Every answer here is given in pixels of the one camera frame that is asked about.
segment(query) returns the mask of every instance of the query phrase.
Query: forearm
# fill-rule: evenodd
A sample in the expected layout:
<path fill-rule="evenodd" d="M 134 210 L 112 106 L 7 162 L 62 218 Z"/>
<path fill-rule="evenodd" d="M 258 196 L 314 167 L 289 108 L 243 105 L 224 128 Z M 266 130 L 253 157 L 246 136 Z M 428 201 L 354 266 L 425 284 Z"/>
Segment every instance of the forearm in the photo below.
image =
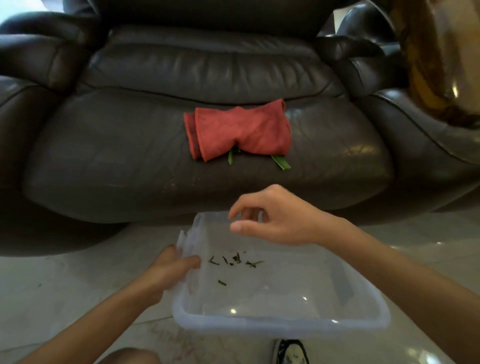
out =
<path fill-rule="evenodd" d="M 372 282 L 458 364 L 480 358 L 480 298 L 357 227 L 324 246 Z"/>
<path fill-rule="evenodd" d="M 149 306 L 147 292 L 131 285 L 108 297 L 20 364 L 91 364 Z"/>

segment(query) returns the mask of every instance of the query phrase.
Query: folded red towel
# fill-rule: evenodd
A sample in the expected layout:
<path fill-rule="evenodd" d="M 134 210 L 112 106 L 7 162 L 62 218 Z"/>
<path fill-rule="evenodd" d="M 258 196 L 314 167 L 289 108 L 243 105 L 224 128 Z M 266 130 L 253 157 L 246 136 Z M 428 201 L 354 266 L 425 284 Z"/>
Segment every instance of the folded red towel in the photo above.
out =
<path fill-rule="evenodd" d="M 193 159 L 203 158 L 205 162 L 233 146 L 253 154 L 285 155 L 292 144 L 283 100 L 254 109 L 196 108 L 183 114 L 183 119 Z"/>

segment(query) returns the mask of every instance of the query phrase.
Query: clear plastic box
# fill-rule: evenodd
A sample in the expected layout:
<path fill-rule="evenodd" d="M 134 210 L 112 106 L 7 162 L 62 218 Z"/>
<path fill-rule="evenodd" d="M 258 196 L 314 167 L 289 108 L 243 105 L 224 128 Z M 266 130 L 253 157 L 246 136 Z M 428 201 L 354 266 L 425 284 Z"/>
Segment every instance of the clear plastic box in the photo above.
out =
<path fill-rule="evenodd" d="M 300 339 L 390 323 L 381 293 L 333 253 L 238 236 L 230 222 L 227 212 L 200 213 L 180 233 L 182 256 L 202 260 L 174 289 L 173 317 L 183 328 Z"/>

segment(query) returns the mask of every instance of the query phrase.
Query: hand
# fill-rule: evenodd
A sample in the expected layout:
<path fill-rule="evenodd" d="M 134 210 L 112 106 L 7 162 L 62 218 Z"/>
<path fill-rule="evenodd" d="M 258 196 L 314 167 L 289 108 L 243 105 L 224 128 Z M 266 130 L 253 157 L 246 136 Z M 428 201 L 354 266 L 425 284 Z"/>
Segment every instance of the hand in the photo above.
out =
<path fill-rule="evenodd" d="M 169 245 L 164 248 L 147 271 L 127 286 L 146 294 L 148 306 L 160 302 L 163 291 L 177 284 L 190 269 L 200 268 L 200 258 L 196 255 L 188 258 L 177 257 L 177 248 Z"/>
<path fill-rule="evenodd" d="M 258 222 L 260 211 L 263 223 Z M 345 219 L 317 209 L 279 185 L 240 196 L 228 217 L 234 218 L 239 213 L 241 220 L 232 222 L 230 226 L 233 232 L 280 244 L 323 244 L 338 239 L 341 231 L 351 225 Z"/>

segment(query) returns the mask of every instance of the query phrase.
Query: person's right arm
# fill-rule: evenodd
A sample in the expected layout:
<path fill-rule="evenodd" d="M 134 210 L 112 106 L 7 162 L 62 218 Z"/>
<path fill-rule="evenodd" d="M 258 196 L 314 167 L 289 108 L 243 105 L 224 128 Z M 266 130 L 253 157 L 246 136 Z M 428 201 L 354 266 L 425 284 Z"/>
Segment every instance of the person's right arm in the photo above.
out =
<path fill-rule="evenodd" d="M 259 212 L 263 222 L 258 222 Z M 274 185 L 242 195 L 229 217 L 238 234 L 274 243 L 317 243 L 360 272 L 458 364 L 480 361 L 480 297 L 413 262 L 349 221 Z"/>

